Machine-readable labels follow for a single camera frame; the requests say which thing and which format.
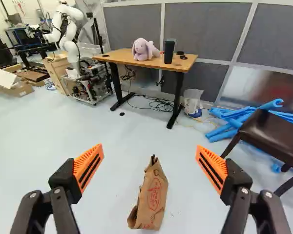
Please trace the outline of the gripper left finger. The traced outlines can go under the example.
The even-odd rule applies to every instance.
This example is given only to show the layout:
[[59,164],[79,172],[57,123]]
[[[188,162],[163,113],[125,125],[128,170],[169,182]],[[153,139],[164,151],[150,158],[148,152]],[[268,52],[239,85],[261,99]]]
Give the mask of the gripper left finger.
[[59,234],[78,234],[71,206],[77,204],[104,158],[97,144],[77,158],[69,158],[48,180],[50,191],[30,191],[23,196],[10,233],[43,234],[50,215]]

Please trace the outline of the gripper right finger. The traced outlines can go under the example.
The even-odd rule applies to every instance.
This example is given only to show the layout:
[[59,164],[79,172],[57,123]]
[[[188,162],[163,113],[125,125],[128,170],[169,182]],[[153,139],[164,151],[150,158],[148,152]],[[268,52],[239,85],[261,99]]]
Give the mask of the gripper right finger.
[[291,233],[280,198],[268,190],[253,192],[252,178],[232,159],[223,159],[199,145],[196,161],[230,208],[221,233],[244,233],[249,216],[253,217],[259,234]]

